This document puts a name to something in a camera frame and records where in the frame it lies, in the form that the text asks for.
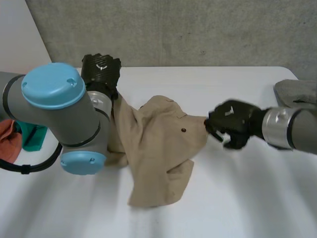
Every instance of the white tabletop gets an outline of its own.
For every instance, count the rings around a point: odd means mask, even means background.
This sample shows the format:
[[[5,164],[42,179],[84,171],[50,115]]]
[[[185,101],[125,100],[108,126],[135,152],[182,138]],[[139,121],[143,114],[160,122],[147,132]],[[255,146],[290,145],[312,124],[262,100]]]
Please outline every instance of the white tabletop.
[[[118,89],[136,108],[165,95],[186,113],[206,116],[228,98],[276,106],[273,85],[283,79],[296,77],[282,67],[139,67],[121,70]],[[18,162],[47,158],[56,143],[49,132],[40,152],[22,151]],[[182,199],[152,209],[127,205],[129,168],[83,177],[58,162],[29,176],[0,171],[0,237],[317,237],[317,157],[256,138],[229,152],[210,137],[193,160]]]

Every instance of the wall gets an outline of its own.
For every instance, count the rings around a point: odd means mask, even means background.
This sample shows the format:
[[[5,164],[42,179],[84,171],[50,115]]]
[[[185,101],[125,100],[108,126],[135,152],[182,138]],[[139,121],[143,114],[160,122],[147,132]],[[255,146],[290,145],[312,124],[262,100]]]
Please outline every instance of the wall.
[[[317,79],[317,0],[26,0],[53,61],[278,65]]]
[[[51,62],[24,0],[0,0],[0,71],[27,73]]]

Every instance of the beige cloth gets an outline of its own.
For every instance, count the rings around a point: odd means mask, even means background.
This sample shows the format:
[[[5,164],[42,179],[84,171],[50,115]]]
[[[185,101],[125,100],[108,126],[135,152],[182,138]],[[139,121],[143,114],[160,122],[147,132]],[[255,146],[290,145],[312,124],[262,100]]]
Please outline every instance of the beige cloth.
[[[163,206],[182,197],[194,165],[190,159],[207,141],[205,119],[187,115],[164,96],[154,96],[136,110],[119,95],[113,104],[106,165],[131,167],[129,205]]]

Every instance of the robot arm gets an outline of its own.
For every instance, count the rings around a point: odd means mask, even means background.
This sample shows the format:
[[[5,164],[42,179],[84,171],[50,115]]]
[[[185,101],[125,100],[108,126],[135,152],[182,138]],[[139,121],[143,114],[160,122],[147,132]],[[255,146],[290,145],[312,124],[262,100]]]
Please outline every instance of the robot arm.
[[[224,144],[241,149],[250,136],[257,136],[277,149],[297,149],[317,154],[317,112],[290,108],[260,108],[229,100],[209,113],[207,131],[220,142],[222,134],[230,135]]]
[[[98,54],[83,59],[84,79],[64,63],[43,65],[26,75],[0,72],[0,119],[47,126],[63,146],[63,169],[95,174],[106,160],[120,68],[119,59]]]
[[[265,141],[273,146],[317,155],[317,117],[314,111],[272,108],[262,123]]]

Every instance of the blue cap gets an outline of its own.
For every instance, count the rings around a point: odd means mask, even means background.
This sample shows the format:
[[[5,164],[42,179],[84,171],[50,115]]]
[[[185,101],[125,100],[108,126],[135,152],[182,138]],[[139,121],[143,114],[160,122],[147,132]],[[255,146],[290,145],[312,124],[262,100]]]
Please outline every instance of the blue cap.
[[[21,83],[24,98],[33,106],[55,110],[71,106],[85,94],[77,69],[65,63],[49,63],[30,71]]]
[[[98,152],[71,151],[62,154],[60,165],[74,175],[94,175],[104,166],[106,157]]]

